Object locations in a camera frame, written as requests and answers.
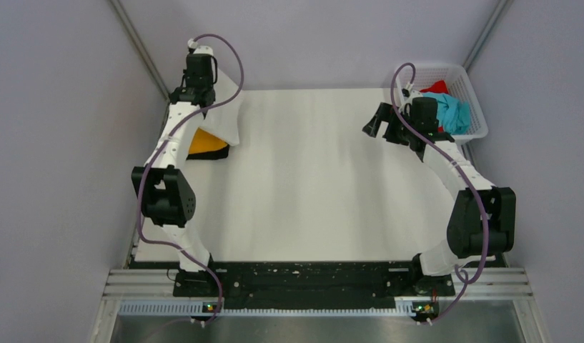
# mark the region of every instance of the yellow cloth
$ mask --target yellow cloth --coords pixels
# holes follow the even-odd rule
[[[227,143],[213,134],[198,129],[189,148],[189,155],[224,149]]]

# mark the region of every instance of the gray wall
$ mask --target gray wall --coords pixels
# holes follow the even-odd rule
[[[122,0],[170,88],[186,42],[221,34],[246,67],[246,89],[386,86],[405,61],[461,64],[496,0]],[[237,62],[213,45],[235,81]]]
[[[584,0],[515,1],[470,73],[477,163],[517,193],[515,248],[554,342],[584,342]]]
[[[86,342],[164,102],[106,1],[0,1],[0,342]]]

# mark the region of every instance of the plastic basket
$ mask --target plastic basket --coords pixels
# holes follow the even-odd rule
[[[403,99],[401,89],[412,78],[412,69],[404,68],[397,77],[397,96]],[[485,123],[481,106],[472,89],[466,70],[456,64],[416,64],[414,89],[429,88],[436,81],[443,80],[447,84],[450,95],[462,102],[468,102],[470,107],[470,127],[466,134],[453,135],[458,144],[464,144],[475,138],[483,138],[488,134],[488,125]]]

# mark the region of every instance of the blue cloth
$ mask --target blue cloth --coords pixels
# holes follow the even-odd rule
[[[448,134],[465,134],[470,126],[470,107],[448,94],[426,92],[423,96],[437,100],[437,119]]]

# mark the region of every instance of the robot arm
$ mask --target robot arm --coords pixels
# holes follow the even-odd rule
[[[217,63],[212,48],[189,46],[182,84],[169,96],[168,117],[162,136],[145,166],[158,152],[159,146],[166,140],[168,143],[149,170],[142,197],[142,214],[161,227],[170,241],[205,266],[210,261],[210,254],[201,243],[197,230],[190,227],[196,205],[195,194],[179,168],[184,165],[189,146],[204,116],[196,115],[185,122],[182,120],[188,114],[214,103],[216,80]],[[178,129],[170,136],[176,126],[179,126]],[[137,195],[143,172],[144,166],[137,166],[132,172]],[[178,255],[181,269],[188,272],[202,270],[181,252]]]
[[[510,188],[498,188],[477,172],[467,161],[454,139],[445,132],[438,132],[437,102],[404,89],[400,111],[403,118],[421,135],[427,137],[438,148],[450,155],[450,163],[442,154],[419,140],[408,131],[392,110],[392,105],[381,103],[376,114],[363,128],[363,132],[376,137],[382,121],[388,122],[384,138],[394,144],[406,145],[416,152],[418,158],[428,165],[441,179],[455,200],[447,225],[447,239],[432,249],[414,258],[422,274],[427,276],[447,275],[455,265],[463,266],[480,259],[483,232],[477,202],[467,184],[455,168],[459,166],[469,177],[488,213],[490,239],[488,259],[494,254],[507,252],[513,247],[515,234],[515,194]]]

